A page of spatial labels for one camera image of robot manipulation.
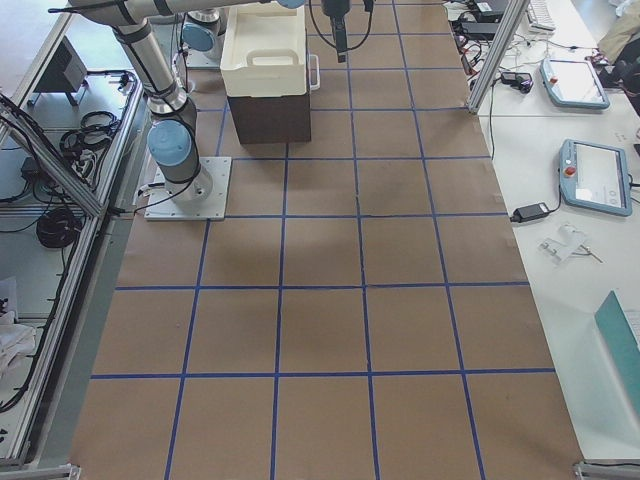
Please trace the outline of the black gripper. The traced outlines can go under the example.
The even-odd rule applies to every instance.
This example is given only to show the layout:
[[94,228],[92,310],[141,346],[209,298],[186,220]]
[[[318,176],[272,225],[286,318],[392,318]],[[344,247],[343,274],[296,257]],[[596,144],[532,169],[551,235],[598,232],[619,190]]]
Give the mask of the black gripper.
[[339,63],[347,60],[348,44],[344,16],[350,11],[350,0],[321,0],[321,9],[330,18],[334,49]]

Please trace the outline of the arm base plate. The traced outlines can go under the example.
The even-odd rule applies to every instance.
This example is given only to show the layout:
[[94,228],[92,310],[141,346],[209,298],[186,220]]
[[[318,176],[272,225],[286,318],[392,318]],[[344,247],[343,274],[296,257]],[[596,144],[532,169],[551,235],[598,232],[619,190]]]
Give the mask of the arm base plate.
[[142,214],[149,221],[196,221],[225,219],[232,159],[201,157],[200,172],[190,186],[166,183],[159,167],[155,167],[154,183]]
[[212,69],[220,70],[222,51],[212,49],[209,51],[198,51],[189,49],[187,51],[186,63],[189,69]]

